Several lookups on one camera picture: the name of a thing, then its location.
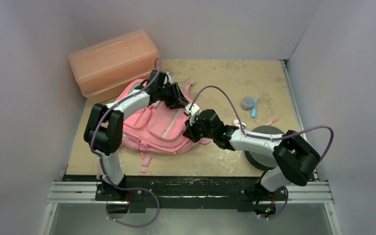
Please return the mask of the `pink student backpack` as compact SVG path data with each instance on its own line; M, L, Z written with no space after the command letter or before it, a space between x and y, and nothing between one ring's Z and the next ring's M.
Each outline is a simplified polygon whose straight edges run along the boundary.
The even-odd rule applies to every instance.
M183 136L185 109L169 109L163 101L136 111L124 121L121 145L140 153L140 172L145 173L149 162L156 155L184 154L199 144L209 144L211 139L192 142Z

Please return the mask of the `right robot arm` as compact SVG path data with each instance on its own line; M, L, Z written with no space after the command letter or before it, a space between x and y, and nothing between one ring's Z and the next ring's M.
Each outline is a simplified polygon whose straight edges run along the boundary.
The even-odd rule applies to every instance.
M210 139L221 149L248 151L274 159L277 166L264 172L255 186L256 195L267 199L278 188L289 184L306 186L320 155L297 132L269 135L242 131L239 127L225 125L212 109L194 111L186 109L185 137L193 142Z

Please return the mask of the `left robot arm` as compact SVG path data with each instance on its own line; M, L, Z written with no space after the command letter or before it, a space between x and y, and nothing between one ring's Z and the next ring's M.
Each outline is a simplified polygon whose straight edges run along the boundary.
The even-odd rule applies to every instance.
M109 184L107 193L114 200L121 200L130 191L117 156L122 144L124 122L155 103L163 103L167 111L178 111L184 109L189 101L178 83L172 82L167 73L153 70L148 79L131 86L122 98L107 105L97 103L91 109L84 141L97 155L102 181Z

